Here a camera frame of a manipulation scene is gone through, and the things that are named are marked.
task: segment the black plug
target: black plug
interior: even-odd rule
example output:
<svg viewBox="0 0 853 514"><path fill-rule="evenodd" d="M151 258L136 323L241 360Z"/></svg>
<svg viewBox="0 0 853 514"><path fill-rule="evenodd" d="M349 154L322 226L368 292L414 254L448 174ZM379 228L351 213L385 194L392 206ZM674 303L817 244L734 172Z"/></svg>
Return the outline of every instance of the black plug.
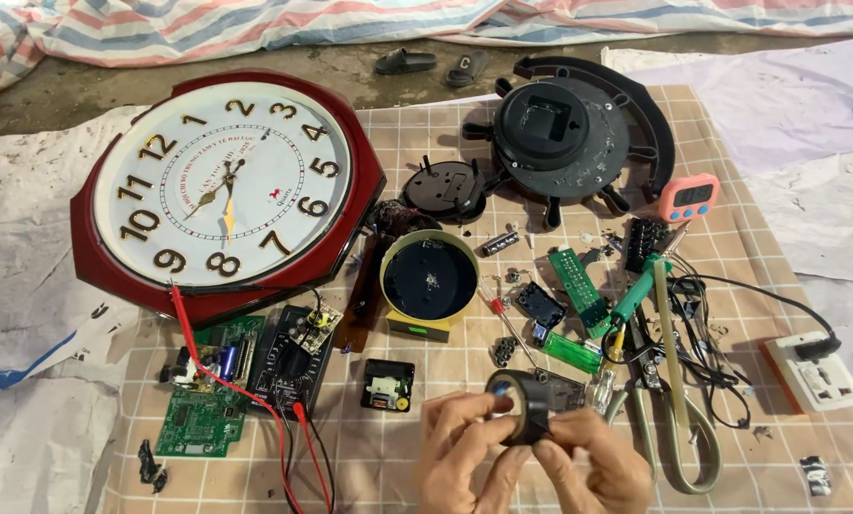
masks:
<svg viewBox="0 0 853 514"><path fill-rule="evenodd" d="M836 350L843 343L835 337L828 337L820 341L812 341L809 343L801 343L795 347L795 354L802 360L820 360L823 357L831 356L836 353Z"/></svg>

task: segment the electrical outlet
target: electrical outlet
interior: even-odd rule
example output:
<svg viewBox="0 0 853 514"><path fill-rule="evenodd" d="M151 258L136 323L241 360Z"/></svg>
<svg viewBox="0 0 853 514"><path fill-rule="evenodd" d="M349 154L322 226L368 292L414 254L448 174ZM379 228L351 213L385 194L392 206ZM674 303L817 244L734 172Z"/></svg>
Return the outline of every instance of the electrical outlet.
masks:
<svg viewBox="0 0 853 514"><path fill-rule="evenodd" d="M775 378L786 387L788 399L799 411L811 413L853 406L852 374L838 355L802 360L795 353L795 346L827 337L825 332L809 332L760 345Z"/></svg>

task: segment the red probe wire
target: red probe wire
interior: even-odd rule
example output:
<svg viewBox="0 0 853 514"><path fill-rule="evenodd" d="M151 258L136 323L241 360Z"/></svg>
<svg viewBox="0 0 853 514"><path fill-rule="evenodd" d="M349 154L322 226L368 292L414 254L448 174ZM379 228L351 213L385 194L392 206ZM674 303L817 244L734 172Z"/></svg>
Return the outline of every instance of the red probe wire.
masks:
<svg viewBox="0 0 853 514"><path fill-rule="evenodd" d="M287 492L287 496L289 496L290 500L293 502L293 505L296 506L297 512L299 514L304 514L303 509L299 507L297 499L293 496L293 490L290 489L290 483L287 481L287 468L284 464L284 427L280 423L278 413L274 412L274 409L272 409L267 402L265 402L258 396L252 394L249 391L246 391L245 389L237 385L233 385L227 381L224 381L223 379L209 371L207 368L204 368L204 366L202 366L202 363L198 360L198 348L195 347L195 338L194 334L192 333L192 324L189 323L189 316L185 314L185 304L182 302L182 295L179 292L179 287L173 284L170 292L172 293L172 304L176 307L176 315L179 317L179 325L182 327L182 335L185 336L185 345L189 348L189 355L192 356L192 360L194 360L195 362L195 367L200 369L207 376L224 384L233 391L249 396L249 398L258 402L262 407L268 409L271 415L274 416L274 421L278 422L278 438L280 439L280 475L284 480L284 490ZM318 471L318 462L316 463L316 471Z"/></svg>
<svg viewBox="0 0 853 514"><path fill-rule="evenodd" d="M325 477L321 473L321 468L318 467L318 457L315 455L315 448L312 447L312 438L309 437L308 423L306 422L306 412L303 410L302 403L296 402L293 404L293 413L297 415L299 426L302 427L303 433L306 434L306 442L309 446L309 454L312 455L312 463L315 464L315 472L318 474L318 483L321 484L321 490L325 493L325 508L328 509L328 514L331 514L331 500L328 496L328 487L325 485Z"/></svg>

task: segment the green soldering iron handle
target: green soldering iron handle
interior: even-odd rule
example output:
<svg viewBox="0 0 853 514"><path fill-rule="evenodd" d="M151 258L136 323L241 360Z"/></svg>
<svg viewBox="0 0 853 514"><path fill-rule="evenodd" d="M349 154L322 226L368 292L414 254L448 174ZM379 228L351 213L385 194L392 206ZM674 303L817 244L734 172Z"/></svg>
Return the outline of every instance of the green soldering iron handle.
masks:
<svg viewBox="0 0 853 514"><path fill-rule="evenodd" d="M629 321L629 317L633 316L633 313L636 312L636 308L639 307L642 300L649 295L649 291L651 291L652 286L655 285L655 270L653 269L653 266L655 265L655 261L660 259L661 255L658 253L652 253L649 255L649 258L646 259L646 262L642 265L642 274L639 275L636 283L626 291L626 295L624 295L623 298L617 302L614 308L611 309L611 321L626 323ZM664 262L665 271L668 273L671 272L672 267L673 266L670 261Z"/></svg>

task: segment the scissors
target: scissors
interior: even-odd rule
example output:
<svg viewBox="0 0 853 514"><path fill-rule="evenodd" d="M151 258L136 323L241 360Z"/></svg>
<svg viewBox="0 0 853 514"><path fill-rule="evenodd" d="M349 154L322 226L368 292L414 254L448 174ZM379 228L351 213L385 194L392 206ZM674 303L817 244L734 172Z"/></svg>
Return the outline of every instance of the scissors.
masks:
<svg viewBox="0 0 853 514"><path fill-rule="evenodd" d="M639 351L643 346L642 334L639 333L639 327L636 324L635 316L629 320L629 331L626 334L625 346L630 349ZM665 429L668 431L668 446L671 454L671 469L675 474L674 484L682 493L688 495L704 495L709 493L718 484L718 480L722 474L722 450L718 445L718 437L715 435L715 428L709 423L708 418L703 414L696 404L686 395L684 398L687 402L687 410L690 412L694 422L694 429L706 438L709 446L709 471L702 482L691 484L684 476L684 467L681 460L681 443L678 441L677 424L674 420L674 407L671 402L671 395L665 394L671 391L671 386L665 380L661 379L658 374L658 368L655 362L650 358L651 352L646 352L635 361L633 368L637 369L635 374L638 378L630 379L626 383L623 391L616 391L610 403L607 404L605 411L605 422L610 426L614 422L614 417L617 411L626 403L626 398L633 397L634 413L638 420L638 428L641 432L644 457L649 462L651 467L652 484L658 482L658 461L655 459L655 447L652 445L652 433L649 427L649 419L646 415L644 403L642 403L642 391L647 390L652 393L652 396L661 397L661 403L664 404L665 412Z"/></svg>

